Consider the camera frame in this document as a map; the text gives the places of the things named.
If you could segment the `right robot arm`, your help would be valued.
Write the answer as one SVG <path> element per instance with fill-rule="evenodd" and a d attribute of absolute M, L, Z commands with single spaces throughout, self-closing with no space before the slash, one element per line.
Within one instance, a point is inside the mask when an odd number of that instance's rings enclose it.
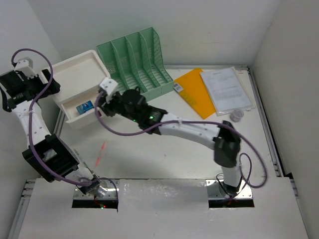
<path fill-rule="evenodd" d="M 175 136 L 202 144 L 214 151 L 214 162 L 221 166 L 224 180 L 221 190 L 234 197 L 241 185 L 242 176 L 238 166 L 241 139 L 228 121 L 209 124 L 187 121 L 164 109 L 148 105 L 139 88 L 120 93 L 117 90 L 98 91 L 95 105 L 109 117 L 123 116 L 138 124 L 139 134 Z"/>

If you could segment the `blue tape roll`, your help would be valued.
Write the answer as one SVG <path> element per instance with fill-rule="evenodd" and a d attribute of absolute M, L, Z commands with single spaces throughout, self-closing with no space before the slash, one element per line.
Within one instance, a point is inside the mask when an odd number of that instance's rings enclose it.
<path fill-rule="evenodd" d="M 87 101 L 79 106 L 76 107 L 77 112 L 79 113 L 79 115 L 82 115 L 86 112 L 88 112 L 89 110 L 93 109 L 94 105 L 91 101 Z"/>

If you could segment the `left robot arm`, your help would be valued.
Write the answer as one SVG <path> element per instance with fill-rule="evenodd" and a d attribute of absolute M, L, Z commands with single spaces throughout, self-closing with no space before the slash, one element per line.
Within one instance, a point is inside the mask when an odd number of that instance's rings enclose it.
<path fill-rule="evenodd" d="M 27 138 L 23 158 L 48 182 L 68 182 L 85 195 L 103 199 L 106 182 L 99 180 L 57 135 L 51 134 L 42 118 L 36 96 L 45 98 L 60 91 L 50 72 L 42 72 L 50 84 L 43 83 L 39 75 L 28 78 L 21 71 L 9 71 L 0 77 L 2 108 L 18 117 Z"/>

